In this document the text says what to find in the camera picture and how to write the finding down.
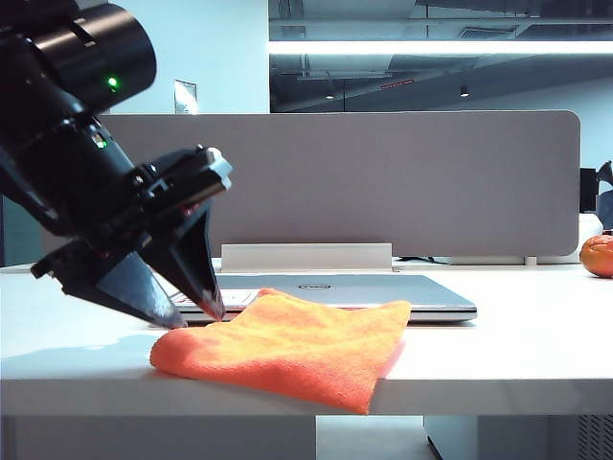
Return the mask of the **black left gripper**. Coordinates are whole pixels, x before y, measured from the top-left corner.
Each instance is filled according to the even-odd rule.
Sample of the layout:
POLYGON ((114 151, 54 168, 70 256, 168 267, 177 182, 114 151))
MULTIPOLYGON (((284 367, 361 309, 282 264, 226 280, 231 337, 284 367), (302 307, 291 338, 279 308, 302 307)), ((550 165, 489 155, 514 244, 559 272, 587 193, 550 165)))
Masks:
POLYGON ((225 314, 211 261, 209 214, 231 186, 217 149, 196 146, 134 165, 117 146, 31 151, 31 185, 61 248, 33 268, 62 290, 167 329, 186 326, 162 275, 215 320, 225 314))

